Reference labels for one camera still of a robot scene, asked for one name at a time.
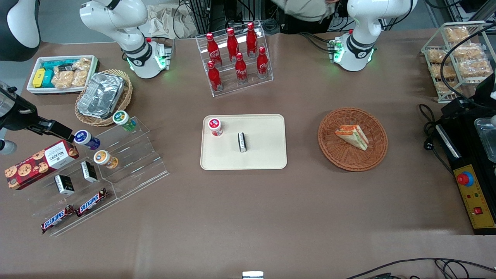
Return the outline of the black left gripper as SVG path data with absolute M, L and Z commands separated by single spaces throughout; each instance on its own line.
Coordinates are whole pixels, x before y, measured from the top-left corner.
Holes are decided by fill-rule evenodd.
M 448 88 L 454 92 L 456 98 L 442 108 L 443 117 L 454 118 L 464 114 L 481 117 L 495 115 L 494 72 L 476 86 L 475 93 L 471 97 L 466 97 L 450 85 Z

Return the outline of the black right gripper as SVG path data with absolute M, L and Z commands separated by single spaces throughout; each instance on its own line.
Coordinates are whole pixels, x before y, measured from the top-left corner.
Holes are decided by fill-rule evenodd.
M 1 128 L 10 131 L 26 129 L 38 135 L 51 135 L 73 142 L 72 129 L 39 116 L 36 106 L 17 95 L 16 90 L 16 87 L 1 88 Z

